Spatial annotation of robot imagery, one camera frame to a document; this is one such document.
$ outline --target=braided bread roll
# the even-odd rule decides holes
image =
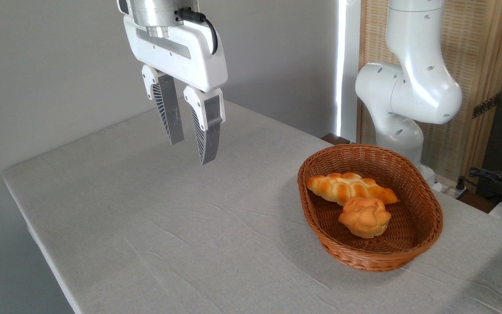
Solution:
[[[396,203],[398,198],[392,189],[383,188],[375,180],[367,177],[362,179],[355,173],[332,173],[327,176],[317,175],[305,180],[307,188],[327,201],[336,201],[344,205],[350,197],[376,197],[385,205]]]

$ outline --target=bright light strip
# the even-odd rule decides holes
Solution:
[[[334,100],[336,103],[336,130],[335,134],[341,136],[342,131],[342,84],[344,78],[344,51],[345,51],[345,35],[346,35],[346,0],[338,1],[338,38],[336,50],[336,80]]]

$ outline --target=brown wicker basket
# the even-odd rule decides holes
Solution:
[[[387,205],[392,214],[384,234],[363,239],[338,221],[342,206],[325,201],[305,186],[314,175],[354,172],[393,189],[400,200]],[[381,147],[344,144],[307,158],[297,175],[303,214],[322,246],[350,267],[371,272],[396,270],[425,252],[443,229],[441,206],[424,177],[405,157]]]

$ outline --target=white tablecloth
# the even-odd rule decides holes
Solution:
[[[444,230],[392,272],[354,270],[303,217],[301,163],[325,143],[226,103],[199,165],[189,110],[156,110],[5,171],[78,313],[502,313],[502,221],[438,195]]]

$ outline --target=bun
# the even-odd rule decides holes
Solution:
[[[352,234],[365,239],[382,235],[387,229],[391,214],[378,198],[352,197],[346,201],[338,221]]]
[[[362,179],[355,173],[332,173],[327,176],[317,175],[305,180],[307,188],[327,201],[336,201],[344,205],[350,197],[376,197],[385,205],[396,203],[398,198],[392,189],[383,188],[375,180]]]

